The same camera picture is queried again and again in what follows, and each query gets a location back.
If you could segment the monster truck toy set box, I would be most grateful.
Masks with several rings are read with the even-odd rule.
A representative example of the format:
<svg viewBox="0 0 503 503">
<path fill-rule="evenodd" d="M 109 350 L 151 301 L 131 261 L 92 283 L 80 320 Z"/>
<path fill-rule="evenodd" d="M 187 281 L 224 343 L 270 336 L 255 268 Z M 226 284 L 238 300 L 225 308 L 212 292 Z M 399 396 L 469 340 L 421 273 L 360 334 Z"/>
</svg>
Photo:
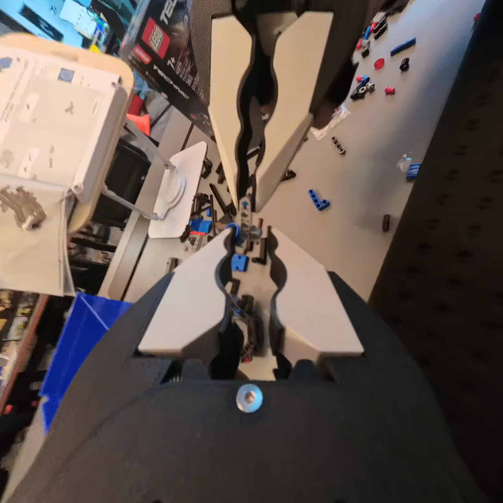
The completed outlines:
<svg viewBox="0 0 503 503">
<path fill-rule="evenodd" d="M 120 56 L 149 87 L 215 140 L 193 54 L 191 5 L 192 1 L 139 1 Z"/>
</svg>

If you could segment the blue tagged plastic bin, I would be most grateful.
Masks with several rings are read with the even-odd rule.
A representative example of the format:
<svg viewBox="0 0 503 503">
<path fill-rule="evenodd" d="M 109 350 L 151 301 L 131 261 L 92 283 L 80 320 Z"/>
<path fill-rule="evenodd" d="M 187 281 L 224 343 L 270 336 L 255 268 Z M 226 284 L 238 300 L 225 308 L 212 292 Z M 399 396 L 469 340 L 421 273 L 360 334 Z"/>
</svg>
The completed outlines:
<svg viewBox="0 0 503 503">
<path fill-rule="evenodd" d="M 77 293 L 39 392 L 45 434 L 87 356 L 130 307 L 128 302 Z"/>
</svg>

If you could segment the pile of black beams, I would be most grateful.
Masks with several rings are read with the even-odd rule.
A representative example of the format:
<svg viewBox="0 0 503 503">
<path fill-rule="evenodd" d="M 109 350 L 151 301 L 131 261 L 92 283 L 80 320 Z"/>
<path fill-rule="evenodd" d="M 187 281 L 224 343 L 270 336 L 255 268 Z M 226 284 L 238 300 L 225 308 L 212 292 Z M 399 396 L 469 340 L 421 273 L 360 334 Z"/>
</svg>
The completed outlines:
<svg viewBox="0 0 503 503">
<path fill-rule="evenodd" d="M 216 170 L 216 173 L 218 174 L 218 183 L 223 183 L 223 168 L 222 165 L 219 165 L 219 167 Z M 287 170 L 286 173 L 283 176 L 283 179 L 281 180 L 282 182 L 288 181 L 290 179 L 294 179 L 297 176 L 297 174 L 293 170 Z M 215 206 L 215 201 L 220 205 L 221 208 L 225 206 L 226 209 L 224 209 L 224 215 L 223 215 L 223 226 L 225 226 L 228 223 L 233 222 L 232 220 L 232 215 L 234 214 L 233 211 L 235 210 L 235 207 L 233 203 L 230 203 L 229 205 L 225 205 L 225 202 L 223 201 L 223 198 L 221 197 L 220 192 L 218 191 L 218 188 L 213 184 L 210 183 L 209 187 L 212 191 L 211 195 L 209 197 L 209 204 L 210 206 L 204 210 L 201 210 L 205 213 L 207 213 L 207 216 L 211 217 L 212 221 L 212 230 L 209 234 L 207 235 L 198 235 L 198 234 L 191 234 L 191 229 L 190 225 L 188 225 L 189 229 L 189 234 L 186 236 L 187 239 L 183 242 L 184 244 L 184 249 L 192 252 L 198 251 L 202 246 L 205 244 L 208 244 L 211 242 L 211 240 L 214 237 L 214 234 L 216 234 L 216 224 L 217 224 L 217 211 L 214 208 Z M 180 259 L 175 258 L 175 257 L 170 257 L 167 261 L 167 268 L 166 268 L 166 273 L 172 272 L 180 263 Z M 260 254 L 257 257 L 254 257 L 252 259 L 252 262 L 261 264 L 261 265 L 266 265 L 267 264 L 267 239 L 262 238 L 260 241 Z"/>
</svg>

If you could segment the printed instruction sheet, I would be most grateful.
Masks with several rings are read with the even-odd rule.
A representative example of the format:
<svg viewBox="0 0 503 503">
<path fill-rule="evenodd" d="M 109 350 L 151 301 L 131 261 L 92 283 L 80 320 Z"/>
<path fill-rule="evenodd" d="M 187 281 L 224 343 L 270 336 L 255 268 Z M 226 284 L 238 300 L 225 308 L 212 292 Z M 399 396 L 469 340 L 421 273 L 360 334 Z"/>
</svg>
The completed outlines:
<svg viewBox="0 0 503 503">
<path fill-rule="evenodd" d="M 69 84 L 96 91 L 112 91 L 122 85 L 118 74 L 83 66 L 76 61 L 1 47 L 1 91 L 33 79 Z"/>
</svg>

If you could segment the black toy chassis assembly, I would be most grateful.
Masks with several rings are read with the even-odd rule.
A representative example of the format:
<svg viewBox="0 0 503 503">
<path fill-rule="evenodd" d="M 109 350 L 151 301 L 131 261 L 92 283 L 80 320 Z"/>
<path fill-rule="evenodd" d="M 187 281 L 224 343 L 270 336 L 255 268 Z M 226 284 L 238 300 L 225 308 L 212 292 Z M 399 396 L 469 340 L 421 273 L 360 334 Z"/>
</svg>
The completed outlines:
<svg viewBox="0 0 503 503">
<path fill-rule="evenodd" d="M 250 363 L 254 357 L 262 354 L 265 347 L 265 330 L 258 303 L 254 296 L 248 294 L 242 297 L 230 294 L 230 300 L 232 321 L 243 334 L 240 362 Z"/>
</svg>

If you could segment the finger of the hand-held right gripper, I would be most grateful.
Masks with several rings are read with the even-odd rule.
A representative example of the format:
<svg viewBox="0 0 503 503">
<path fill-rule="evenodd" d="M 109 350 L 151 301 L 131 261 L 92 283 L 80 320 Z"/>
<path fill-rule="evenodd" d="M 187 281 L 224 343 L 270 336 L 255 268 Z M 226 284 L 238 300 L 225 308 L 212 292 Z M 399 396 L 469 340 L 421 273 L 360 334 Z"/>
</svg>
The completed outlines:
<svg viewBox="0 0 503 503">
<path fill-rule="evenodd" d="M 256 97 L 255 36 L 235 15 L 211 22 L 209 114 L 231 198 L 249 196 L 258 209 L 255 168 L 248 152 L 260 146 L 260 106 Z"/>
<path fill-rule="evenodd" d="M 255 171 L 256 212 L 272 198 L 312 125 L 311 101 L 332 22 L 333 12 L 307 11 L 276 40 L 272 64 L 277 100 Z"/>
</svg>

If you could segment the light grey L beam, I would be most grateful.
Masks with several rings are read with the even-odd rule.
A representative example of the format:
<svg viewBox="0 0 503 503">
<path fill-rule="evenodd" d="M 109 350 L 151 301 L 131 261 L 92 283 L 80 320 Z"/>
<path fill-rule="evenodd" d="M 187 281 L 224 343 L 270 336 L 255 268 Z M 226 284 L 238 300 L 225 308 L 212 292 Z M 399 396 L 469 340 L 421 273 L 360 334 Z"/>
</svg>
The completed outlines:
<svg viewBox="0 0 503 503">
<path fill-rule="evenodd" d="M 250 208 L 248 211 L 245 211 L 241 206 L 240 206 L 240 200 L 242 198 L 248 198 L 250 202 Z M 253 205 L 252 205 L 252 196 L 251 194 L 246 193 L 242 198 L 240 198 L 239 203 L 238 203 L 238 208 L 237 208 L 237 215 L 236 215 L 236 223 L 241 227 L 241 233 L 242 233 L 242 239 L 247 240 L 249 239 L 249 232 L 252 227 L 253 223 Z"/>
</svg>

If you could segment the book stand with white base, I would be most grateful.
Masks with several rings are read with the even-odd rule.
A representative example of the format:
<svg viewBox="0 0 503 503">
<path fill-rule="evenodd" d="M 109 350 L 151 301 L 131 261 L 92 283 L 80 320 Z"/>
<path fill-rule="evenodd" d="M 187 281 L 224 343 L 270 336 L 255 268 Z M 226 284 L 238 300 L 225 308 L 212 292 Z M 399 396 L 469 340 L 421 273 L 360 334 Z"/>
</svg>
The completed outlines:
<svg viewBox="0 0 503 503">
<path fill-rule="evenodd" d="M 111 105 L 111 109 L 107 114 L 105 132 L 102 133 L 97 142 L 97 154 L 93 155 L 91 159 L 91 178 L 87 178 L 88 181 L 92 182 L 91 189 L 87 199 L 84 202 L 79 201 L 75 210 L 73 210 L 72 217 L 68 221 L 69 234 L 77 233 L 91 220 L 101 195 L 109 197 L 148 220 L 164 221 L 176 206 L 181 204 L 181 201 L 187 201 L 189 195 L 195 194 L 195 191 L 192 192 L 188 189 L 188 184 L 192 180 L 199 180 L 202 163 L 197 164 L 196 161 L 203 161 L 206 156 L 206 154 L 202 154 L 202 143 L 199 143 L 197 147 L 191 147 L 189 154 L 185 155 L 187 164 L 196 166 L 196 171 L 193 174 L 183 174 L 181 166 L 175 166 L 168 160 L 161 153 L 160 147 L 155 147 L 135 123 L 127 119 L 126 113 L 131 104 L 134 91 L 134 76 L 133 71 L 124 61 L 103 53 L 93 53 L 24 33 L 2 35 L 1 49 L 7 47 L 35 55 L 37 59 L 55 57 L 70 63 L 76 63 L 86 70 L 109 71 L 119 76 L 118 90 L 116 92 L 118 104 Z M 127 129 L 139 141 L 142 141 L 142 149 L 145 152 L 150 152 L 153 161 L 159 160 L 161 162 L 162 181 L 158 192 L 154 194 L 156 202 L 161 204 L 161 214 L 145 212 L 106 187 L 105 179 L 110 170 L 120 133 L 123 129 Z"/>
</svg>

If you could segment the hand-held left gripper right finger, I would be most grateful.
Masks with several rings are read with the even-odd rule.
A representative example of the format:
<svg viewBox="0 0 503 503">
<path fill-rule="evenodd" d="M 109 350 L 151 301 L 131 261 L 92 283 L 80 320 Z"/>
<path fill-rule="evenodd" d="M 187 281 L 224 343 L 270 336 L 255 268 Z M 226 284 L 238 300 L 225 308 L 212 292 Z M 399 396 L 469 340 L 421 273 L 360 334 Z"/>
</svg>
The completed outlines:
<svg viewBox="0 0 503 503">
<path fill-rule="evenodd" d="M 360 356 L 364 348 L 325 267 L 278 229 L 267 230 L 269 340 L 285 358 Z"/>
</svg>

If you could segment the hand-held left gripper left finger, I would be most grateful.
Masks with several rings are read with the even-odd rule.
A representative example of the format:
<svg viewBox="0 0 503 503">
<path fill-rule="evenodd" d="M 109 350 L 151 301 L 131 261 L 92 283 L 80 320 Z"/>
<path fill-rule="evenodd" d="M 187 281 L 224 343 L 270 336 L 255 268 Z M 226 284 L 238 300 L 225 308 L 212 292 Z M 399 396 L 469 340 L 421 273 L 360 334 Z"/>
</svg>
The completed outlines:
<svg viewBox="0 0 503 503">
<path fill-rule="evenodd" d="M 233 254 L 225 229 L 178 266 L 137 347 L 155 356 L 216 356 L 219 333 L 229 320 L 225 284 Z"/>
</svg>

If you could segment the instruction booklet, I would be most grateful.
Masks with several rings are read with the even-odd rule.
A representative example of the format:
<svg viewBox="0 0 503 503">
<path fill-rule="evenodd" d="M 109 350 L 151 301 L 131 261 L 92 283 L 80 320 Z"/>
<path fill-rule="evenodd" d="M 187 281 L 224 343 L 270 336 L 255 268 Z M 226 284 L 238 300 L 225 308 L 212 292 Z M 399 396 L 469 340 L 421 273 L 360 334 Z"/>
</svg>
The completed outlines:
<svg viewBox="0 0 503 503">
<path fill-rule="evenodd" d="M 2 96 L 1 289 L 74 294 L 70 214 L 97 187 L 121 88 L 117 74 L 61 68 Z"/>
</svg>

